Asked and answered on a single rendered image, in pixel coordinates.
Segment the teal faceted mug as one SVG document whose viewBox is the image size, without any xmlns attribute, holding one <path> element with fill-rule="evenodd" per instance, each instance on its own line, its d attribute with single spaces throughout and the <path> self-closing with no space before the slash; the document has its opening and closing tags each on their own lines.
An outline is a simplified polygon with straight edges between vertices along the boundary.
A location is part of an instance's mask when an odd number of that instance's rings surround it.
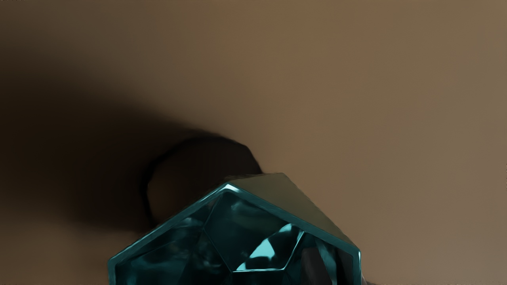
<svg viewBox="0 0 507 285">
<path fill-rule="evenodd" d="M 151 230 L 110 258 L 109 285 L 368 285 L 360 249 L 236 141 L 177 143 L 140 192 Z"/>
</svg>

